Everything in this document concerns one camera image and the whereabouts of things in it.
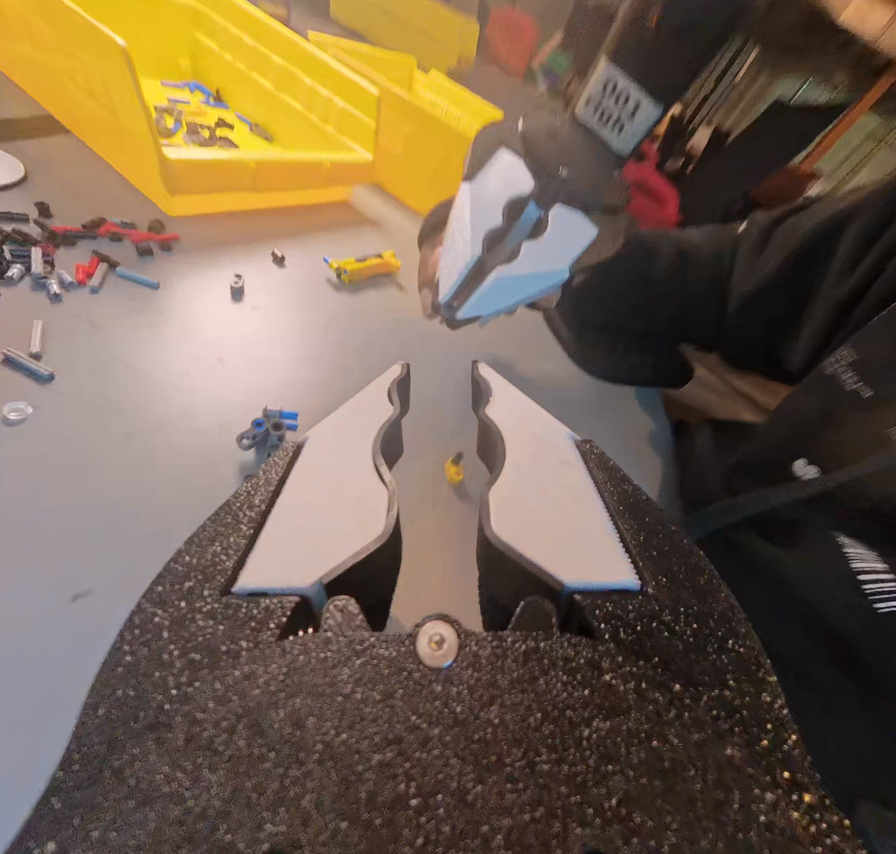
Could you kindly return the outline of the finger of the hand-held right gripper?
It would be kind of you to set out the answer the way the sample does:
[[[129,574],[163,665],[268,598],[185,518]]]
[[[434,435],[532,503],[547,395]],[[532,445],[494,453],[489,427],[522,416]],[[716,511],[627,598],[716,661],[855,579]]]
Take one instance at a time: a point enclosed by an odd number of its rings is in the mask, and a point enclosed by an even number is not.
[[[599,226],[567,205],[548,213],[539,237],[525,238],[536,225],[527,205],[497,245],[477,256],[446,294],[446,323],[461,327],[524,308],[561,288],[576,261],[594,243]]]
[[[462,182],[450,210],[437,272],[436,308],[509,308],[538,298],[526,263],[539,237],[533,176],[520,155],[499,148]]]

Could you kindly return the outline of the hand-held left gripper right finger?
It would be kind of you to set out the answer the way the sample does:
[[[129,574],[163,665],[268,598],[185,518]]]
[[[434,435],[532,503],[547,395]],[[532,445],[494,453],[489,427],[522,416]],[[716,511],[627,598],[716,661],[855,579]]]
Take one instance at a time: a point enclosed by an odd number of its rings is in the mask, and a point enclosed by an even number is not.
[[[581,438],[481,360],[471,366],[487,539],[560,595],[638,592],[641,579],[579,450]]]

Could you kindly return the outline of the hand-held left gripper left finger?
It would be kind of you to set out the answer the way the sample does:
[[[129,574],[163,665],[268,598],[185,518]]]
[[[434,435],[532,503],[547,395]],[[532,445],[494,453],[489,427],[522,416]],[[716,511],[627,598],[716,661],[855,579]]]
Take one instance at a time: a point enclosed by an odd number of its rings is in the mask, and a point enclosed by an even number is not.
[[[399,529],[393,469],[409,394],[409,363],[395,363],[304,435],[232,594],[331,597],[328,585],[387,543]]]

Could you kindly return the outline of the grey brick beam assembly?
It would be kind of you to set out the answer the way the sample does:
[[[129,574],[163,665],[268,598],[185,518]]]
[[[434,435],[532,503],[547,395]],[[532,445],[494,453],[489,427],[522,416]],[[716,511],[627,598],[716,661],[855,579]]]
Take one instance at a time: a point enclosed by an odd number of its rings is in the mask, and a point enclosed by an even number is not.
[[[241,452],[255,451],[266,460],[284,445],[288,433],[297,430],[298,412],[265,406],[235,442]]]

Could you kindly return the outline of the person's right forearm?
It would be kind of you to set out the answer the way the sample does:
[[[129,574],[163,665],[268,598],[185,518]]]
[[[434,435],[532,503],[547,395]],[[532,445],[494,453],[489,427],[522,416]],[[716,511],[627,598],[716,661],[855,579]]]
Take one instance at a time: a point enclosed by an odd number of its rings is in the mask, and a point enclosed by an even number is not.
[[[740,223],[632,232],[545,322],[577,367],[614,385],[685,386],[689,346],[793,386],[894,304],[894,261],[889,176]]]

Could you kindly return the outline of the grey desk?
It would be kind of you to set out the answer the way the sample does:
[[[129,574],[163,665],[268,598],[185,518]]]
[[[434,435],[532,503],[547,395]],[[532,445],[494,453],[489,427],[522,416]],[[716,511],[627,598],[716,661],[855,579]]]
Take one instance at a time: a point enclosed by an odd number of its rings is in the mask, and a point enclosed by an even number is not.
[[[173,219],[72,134],[4,148],[28,178],[2,209],[48,202],[57,218],[97,215],[181,237],[118,278],[51,303],[2,288],[2,347],[46,325],[41,385],[2,367],[2,848],[58,765],[91,683],[149,582],[253,471],[236,434],[263,406],[303,430],[388,367],[411,368],[405,451],[395,470],[402,564],[388,629],[445,613],[481,626],[476,515],[487,479],[475,458],[469,370],[479,358],[581,437],[598,443],[669,512],[678,512],[671,438],[658,392],[607,385],[566,357],[537,312],[451,332],[421,315],[421,218],[381,189],[349,203]],[[276,266],[273,248],[286,256]],[[323,262],[392,250],[400,271],[341,285]],[[234,273],[245,296],[230,297]],[[443,466],[463,451],[464,480]]]

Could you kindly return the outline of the person's right hand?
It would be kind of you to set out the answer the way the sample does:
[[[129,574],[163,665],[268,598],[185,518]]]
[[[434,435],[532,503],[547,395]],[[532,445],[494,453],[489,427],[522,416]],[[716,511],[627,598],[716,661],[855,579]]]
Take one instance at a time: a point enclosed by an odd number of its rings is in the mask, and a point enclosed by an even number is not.
[[[422,315],[436,320],[434,299],[438,287],[442,241],[454,199],[438,203],[423,219],[418,233],[418,292]]]

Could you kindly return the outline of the yellow storage bin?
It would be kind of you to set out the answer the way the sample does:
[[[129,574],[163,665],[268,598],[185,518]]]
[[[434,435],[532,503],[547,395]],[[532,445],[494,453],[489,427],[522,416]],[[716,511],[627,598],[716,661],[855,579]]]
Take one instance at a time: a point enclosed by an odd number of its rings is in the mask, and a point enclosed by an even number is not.
[[[411,54],[320,31],[308,39],[378,90],[379,187],[421,215],[452,197],[473,140],[503,121],[503,110],[436,69],[420,69]]]
[[[476,61],[479,24],[442,0],[330,0],[330,19],[384,49],[442,73]]]
[[[1,0],[2,72],[174,217],[330,203],[375,179],[378,95],[246,0]],[[165,144],[199,83],[237,148]]]

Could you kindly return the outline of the red plastic container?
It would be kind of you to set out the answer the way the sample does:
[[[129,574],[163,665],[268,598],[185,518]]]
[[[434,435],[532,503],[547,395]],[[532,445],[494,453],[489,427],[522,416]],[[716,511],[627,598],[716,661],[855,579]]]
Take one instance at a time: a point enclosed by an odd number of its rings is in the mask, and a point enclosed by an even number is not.
[[[658,157],[656,143],[647,140],[621,169],[629,195],[625,211],[643,231],[673,229],[681,222],[678,188],[659,169]]]

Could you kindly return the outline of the red storage bin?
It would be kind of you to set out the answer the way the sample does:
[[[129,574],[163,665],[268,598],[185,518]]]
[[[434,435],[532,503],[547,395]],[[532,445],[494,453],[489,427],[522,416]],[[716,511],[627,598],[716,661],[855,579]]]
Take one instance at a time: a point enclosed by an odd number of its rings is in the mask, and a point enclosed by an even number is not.
[[[538,44],[538,24],[529,14],[509,5],[491,9],[485,30],[485,57],[488,63],[521,80],[527,73]]]

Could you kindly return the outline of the yellow brick assembly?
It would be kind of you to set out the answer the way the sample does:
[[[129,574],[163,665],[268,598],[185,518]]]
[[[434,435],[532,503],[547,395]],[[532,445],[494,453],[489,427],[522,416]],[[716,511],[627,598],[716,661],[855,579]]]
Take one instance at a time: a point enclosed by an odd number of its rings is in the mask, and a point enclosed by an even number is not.
[[[343,286],[352,286],[379,277],[391,277],[401,269],[401,261],[392,250],[358,257],[324,256],[323,262]]]

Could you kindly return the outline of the black printed sweatshirt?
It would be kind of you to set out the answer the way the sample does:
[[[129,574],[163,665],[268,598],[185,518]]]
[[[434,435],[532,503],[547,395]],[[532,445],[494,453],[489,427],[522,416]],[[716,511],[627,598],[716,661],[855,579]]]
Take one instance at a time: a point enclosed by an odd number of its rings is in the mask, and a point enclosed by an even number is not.
[[[826,790],[894,852],[895,316],[760,423],[675,429],[689,535],[760,637]]]

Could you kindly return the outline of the assorted loose brick pieces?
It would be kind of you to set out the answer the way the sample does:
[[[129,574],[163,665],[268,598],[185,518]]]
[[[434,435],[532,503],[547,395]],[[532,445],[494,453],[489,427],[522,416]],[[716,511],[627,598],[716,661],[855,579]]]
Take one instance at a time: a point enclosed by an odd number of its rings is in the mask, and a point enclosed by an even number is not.
[[[240,150],[277,143],[270,130],[237,110],[218,87],[195,79],[144,79],[141,86],[163,147]]]

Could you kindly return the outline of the grey brick axle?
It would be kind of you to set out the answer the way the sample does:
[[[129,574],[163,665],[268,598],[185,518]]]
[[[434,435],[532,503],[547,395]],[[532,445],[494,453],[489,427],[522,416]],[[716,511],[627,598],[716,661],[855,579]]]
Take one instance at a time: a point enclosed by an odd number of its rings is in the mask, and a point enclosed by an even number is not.
[[[1,350],[2,363],[41,384],[51,383],[56,378],[52,368],[44,366],[38,360],[17,350],[4,348]]]

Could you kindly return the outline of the pile of small black pins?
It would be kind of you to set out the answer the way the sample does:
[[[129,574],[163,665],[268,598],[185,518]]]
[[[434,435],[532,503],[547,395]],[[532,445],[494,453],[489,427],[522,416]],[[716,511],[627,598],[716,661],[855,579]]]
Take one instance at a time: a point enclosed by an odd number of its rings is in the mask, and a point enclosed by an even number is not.
[[[52,302],[62,300],[66,293],[77,289],[97,295],[110,279],[124,280],[116,276],[115,269],[118,266],[147,276],[143,271],[130,266],[128,258],[147,262],[156,255],[173,252],[181,242],[176,243],[170,251],[152,245],[135,248],[127,241],[114,243],[106,239],[75,240],[60,244],[57,240],[46,238],[39,225],[43,222],[81,226],[97,217],[129,221],[100,214],[82,222],[66,223],[57,218],[48,202],[42,200],[35,201],[29,210],[2,210],[2,285],[13,287],[28,283],[43,291]],[[150,221],[144,225],[130,222],[143,229]],[[169,231],[176,233],[163,222]]]

